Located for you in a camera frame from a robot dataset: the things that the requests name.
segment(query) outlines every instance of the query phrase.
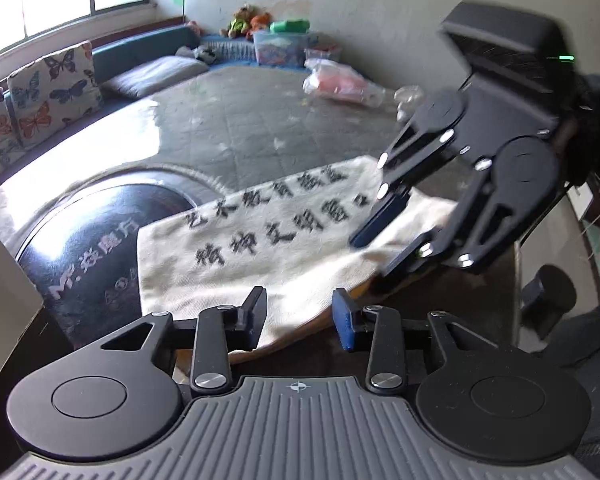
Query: plastic bag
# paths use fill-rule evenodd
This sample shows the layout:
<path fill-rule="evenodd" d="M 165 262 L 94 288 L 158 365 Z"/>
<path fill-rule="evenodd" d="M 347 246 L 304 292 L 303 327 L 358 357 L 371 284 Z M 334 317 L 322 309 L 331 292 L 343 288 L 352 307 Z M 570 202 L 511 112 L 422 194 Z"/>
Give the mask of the plastic bag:
<path fill-rule="evenodd" d="M 386 90 L 362 77 L 348 65 L 329 59 L 307 59 L 304 66 L 312 73 L 304 80 L 305 94 L 327 97 L 337 101 L 379 107 Z"/>
<path fill-rule="evenodd" d="M 398 104 L 399 123 L 407 123 L 425 99 L 424 92 L 419 86 L 403 86 L 394 94 L 394 101 Z"/>

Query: windowsill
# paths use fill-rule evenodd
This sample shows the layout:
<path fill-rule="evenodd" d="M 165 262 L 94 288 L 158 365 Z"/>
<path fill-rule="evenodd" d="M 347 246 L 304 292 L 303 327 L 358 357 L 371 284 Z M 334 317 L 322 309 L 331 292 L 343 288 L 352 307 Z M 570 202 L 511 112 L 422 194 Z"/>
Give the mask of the windowsill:
<path fill-rule="evenodd" d="M 39 35 L 36 35 L 33 38 L 30 38 L 27 41 L 23 41 L 22 43 L 18 43 L 9 50 L 4 51 L 0 54 L 0 62 L 5 58 L 12 56 L 14 53 L 23 50 L 25 48 L 29 48 L 37 43 L 41 43 L 43 41 L 51 40 L 53 37 L 58 36 L 60 34 L 65 34 L 72 30 L 84 27 L 85 25 L 90 25 L 92 23 L 98 23 L 105 20 L 110 20 L 111 18 L 115 18 L 116 16 L 125 16 L 127 14 L 134 14 L 142 10 L 147 9 L 155 9 L 156 4 L 148 3 L 148 4 L 138 4 L 131 7 L 125 7 L 124 9 L 112 10 L 110 12 L 103 12 L 101 14 L 96 14 L 95 16 L 86 16 L 84 18 L 79 18 L 78 20 L 67 23 L 65 25 L 60 25 L 59 27 L 52 28 L 46 32 L 42 32 Z"/>

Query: crosshair marking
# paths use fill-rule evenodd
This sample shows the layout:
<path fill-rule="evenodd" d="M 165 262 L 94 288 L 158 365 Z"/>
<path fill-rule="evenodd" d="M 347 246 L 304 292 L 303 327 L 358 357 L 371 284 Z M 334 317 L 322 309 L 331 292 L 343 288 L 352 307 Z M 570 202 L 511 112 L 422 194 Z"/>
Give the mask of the crosshair marking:
<path fill-rule="evenodd" d="M 293 391 L 295 391 L 295 393 L 302 392 L 303 390 L 306 390 L 307 388 L 310 388 L 310 387 L 311 386 L 301 383 L 300 381 L 296 381 L 291 386 L 288 386 L 288 388 L 291 388 Z"/>

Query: pink plastic bag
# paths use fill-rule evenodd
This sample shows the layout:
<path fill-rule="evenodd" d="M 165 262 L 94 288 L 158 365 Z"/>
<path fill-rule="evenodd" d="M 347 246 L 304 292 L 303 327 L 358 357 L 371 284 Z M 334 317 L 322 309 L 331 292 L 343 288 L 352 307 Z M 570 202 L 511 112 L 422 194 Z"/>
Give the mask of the pink plastic bag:
<path fill-rule="evenodd" d="M 304 66 L 312 70 L 302 84 L 305 94 L 373 108 L 379 107 L 384 100 L 384 88 L 368 81 L 348 65 L 329 59 L 311 58 L 306 60 Z"/>

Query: green toy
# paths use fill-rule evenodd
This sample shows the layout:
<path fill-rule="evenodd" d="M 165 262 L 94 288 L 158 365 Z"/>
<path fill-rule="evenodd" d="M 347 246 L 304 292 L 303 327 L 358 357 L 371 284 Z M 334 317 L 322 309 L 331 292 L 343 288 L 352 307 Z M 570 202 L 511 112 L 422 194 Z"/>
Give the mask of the green toy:
<path fill-rule="evenodd" d="M 269 30 L 271 32 L 301 32 L 309 30 L 309 20 L 285 20 L 284 22 L 271 23 Z"/>
<path fill-rule="evenodd" d="M 244 36 L 251 29 L 250 22 L 253 15 L 253 7 L 249 4 L 244 4 L 237 12 L 234 12 L 234 18 L 228 27 L 220 29 L 220 34 L 229 38 Z"/>

